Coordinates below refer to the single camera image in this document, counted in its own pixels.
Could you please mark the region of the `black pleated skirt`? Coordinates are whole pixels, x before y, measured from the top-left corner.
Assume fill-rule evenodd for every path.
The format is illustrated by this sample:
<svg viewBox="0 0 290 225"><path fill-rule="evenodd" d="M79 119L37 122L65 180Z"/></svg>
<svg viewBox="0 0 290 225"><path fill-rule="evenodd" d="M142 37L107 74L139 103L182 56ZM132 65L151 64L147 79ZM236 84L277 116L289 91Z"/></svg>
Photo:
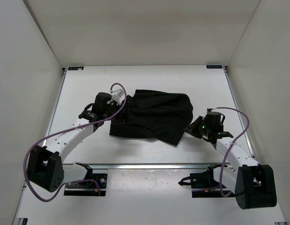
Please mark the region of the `black pleated skirt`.
<svg viewBox="0 0 290 225"><path fill-rule="evenodd" d="M111 121L111 136L158 139L176 146L193 120L193 105L187 94L136 90L127 96L122 111Z"/></svg>

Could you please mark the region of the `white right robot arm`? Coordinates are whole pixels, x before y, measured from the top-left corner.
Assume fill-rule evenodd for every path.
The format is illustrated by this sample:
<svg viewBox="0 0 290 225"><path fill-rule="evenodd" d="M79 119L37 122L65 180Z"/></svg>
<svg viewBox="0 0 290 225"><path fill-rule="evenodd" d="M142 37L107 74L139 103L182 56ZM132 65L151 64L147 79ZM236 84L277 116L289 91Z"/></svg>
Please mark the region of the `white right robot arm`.
<svg viewBox="0 0 290 225"><path fill-rule="evenodd" d="M179 184L192 188L194 197L215 190L221 197L235 197L243 209L269 208L277 205L274 172L271 166L249 156L230 132L224 130L225 115L208 109L185 128L191 136L210 143L223 155L223 162L210 165L206 171L192 173Z"/></svg>

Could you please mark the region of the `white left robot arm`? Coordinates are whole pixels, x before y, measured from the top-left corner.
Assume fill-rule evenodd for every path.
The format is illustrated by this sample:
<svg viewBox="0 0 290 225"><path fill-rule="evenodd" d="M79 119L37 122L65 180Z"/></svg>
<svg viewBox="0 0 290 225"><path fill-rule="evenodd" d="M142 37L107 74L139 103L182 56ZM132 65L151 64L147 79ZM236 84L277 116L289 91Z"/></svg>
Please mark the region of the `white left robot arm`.
<svg viewBox="0 0 290 225"><path fill-rule="evenodd" d="M25 179L49 192L56 191L63 183L73 181L83 187L89 186L93 175L88 165L79 162L70 165L63 163L85 138L120 112L124 98L122 89L98 93L95 102L85 107L69 132L54 135L54 140L44 147L33 147L28 157Z"/></svg>

